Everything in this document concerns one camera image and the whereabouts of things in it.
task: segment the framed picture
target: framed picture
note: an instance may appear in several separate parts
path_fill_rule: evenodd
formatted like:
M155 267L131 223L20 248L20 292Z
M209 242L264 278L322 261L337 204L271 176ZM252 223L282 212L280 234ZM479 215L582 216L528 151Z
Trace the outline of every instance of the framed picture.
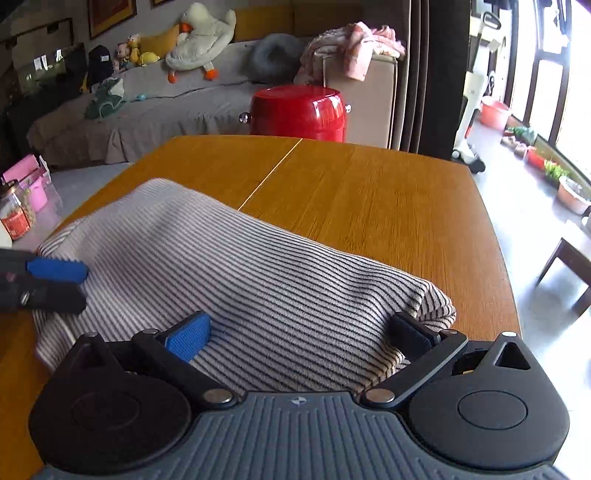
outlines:
M88 0L90 37L95 38L137 14L135 0Z
M152 0L152 8L170 2L171 0Z

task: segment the wooden table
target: wooden table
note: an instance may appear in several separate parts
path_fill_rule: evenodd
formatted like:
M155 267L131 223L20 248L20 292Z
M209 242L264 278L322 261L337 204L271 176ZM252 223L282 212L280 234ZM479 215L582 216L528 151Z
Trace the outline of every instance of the wooden table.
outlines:
M435 158L298 138L178 137L124 171L69 217L156 177L331 247L426 278L472 339L519 332L501 250L469 170ZM27 417L48 373L26 312L0 319L0 479L41 466Z

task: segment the striped cloth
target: striped cloth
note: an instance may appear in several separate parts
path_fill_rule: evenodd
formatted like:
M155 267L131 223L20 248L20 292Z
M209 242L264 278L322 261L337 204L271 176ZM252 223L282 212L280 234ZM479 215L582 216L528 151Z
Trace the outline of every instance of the striped cloth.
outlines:
M434 330L456 315L429 281L163 179L71 224L40 251L90 268L82 314L34 312L37 354L51 369L84 332L127 340L203 310L211 338L191 364L236 393L359 393L404 359L386 340L394 312Z

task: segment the red container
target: red container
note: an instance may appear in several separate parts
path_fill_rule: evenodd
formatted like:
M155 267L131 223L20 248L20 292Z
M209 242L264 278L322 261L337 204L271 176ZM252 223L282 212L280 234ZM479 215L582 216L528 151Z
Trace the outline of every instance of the red container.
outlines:
M240 121L251 124L251 135L344 142L347 109L338 90L284 85L257 92Z
M527 150L525 151L525 160L530 165L539 168L540 170L544 170L545 158L542 157L534 147L527 147Z

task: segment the gray floor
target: gray floor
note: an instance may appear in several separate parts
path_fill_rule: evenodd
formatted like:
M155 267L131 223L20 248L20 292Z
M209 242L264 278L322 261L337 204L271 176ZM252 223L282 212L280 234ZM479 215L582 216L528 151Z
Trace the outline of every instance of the gray floor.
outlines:
M14 242L13 248L36 250L62 220L130 165L99 165L52 173L52 185L46 187L47 205L37 213L37 221L32 230Z
M475 122L469 141L486 171L474 180L505 258L522 337L569 409L569 436L556 465L571 480L587 480L591 478L586 459L591 450L591 313L577 318L571 311L586 285L557 260L535 286L565 221L580 224L581 217L564 208L541 173L501 145L500 138L500 132Z

